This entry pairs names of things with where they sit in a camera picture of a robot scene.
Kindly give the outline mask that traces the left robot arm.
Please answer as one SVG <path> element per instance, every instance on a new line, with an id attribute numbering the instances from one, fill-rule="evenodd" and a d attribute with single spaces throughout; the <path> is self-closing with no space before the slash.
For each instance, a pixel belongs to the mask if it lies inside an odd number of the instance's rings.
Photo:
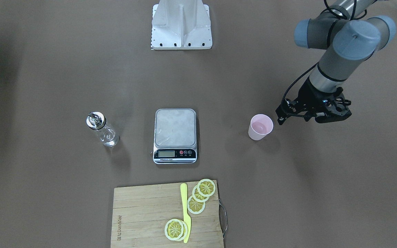
<path id="1" fill-rule="evenodd" d="M 323 49 L 325 53 L 310 70 L 295 100 L 280 107 L 285 119 L 297 116 L 318 123 L 339 122 L 351 116 L 351 101 L 342 84 L 364 61 L 386 47 L 397 31 L 385 15 L 361 19 L 373 0 L 338 0 L 315 19 L 300 21 L 294 31 L 297 46 Z"/>

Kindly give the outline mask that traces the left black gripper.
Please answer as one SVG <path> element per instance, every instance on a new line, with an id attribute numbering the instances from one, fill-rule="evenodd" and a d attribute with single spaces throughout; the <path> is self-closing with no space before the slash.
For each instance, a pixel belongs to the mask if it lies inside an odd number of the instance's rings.
<path id="1" fill-rule="evenodd" d="M 298 112 L 306 112 L 306 121 L 314 117 L 317 123 L 339 122 L 352 115 L 349 109 L 351 101 L 345 99 L 342 87 L 333 93 L 326 93 L 317 90 L 309 79 L 299 90 L 298 105 L 302 108 Z"/>

